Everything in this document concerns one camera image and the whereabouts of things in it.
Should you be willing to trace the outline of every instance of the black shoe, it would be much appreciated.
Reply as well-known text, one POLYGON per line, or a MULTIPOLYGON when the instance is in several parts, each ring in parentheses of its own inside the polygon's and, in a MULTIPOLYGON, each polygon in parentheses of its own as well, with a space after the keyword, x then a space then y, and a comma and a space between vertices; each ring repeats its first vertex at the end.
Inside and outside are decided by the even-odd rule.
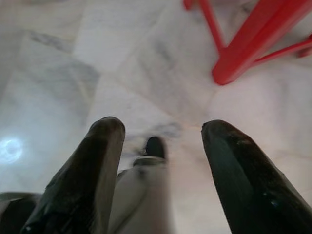
POLYGON ((145 146, 144 156, 155 156, 167 159, 166 146, 163 139, 158 136, 149 138, 145 146))

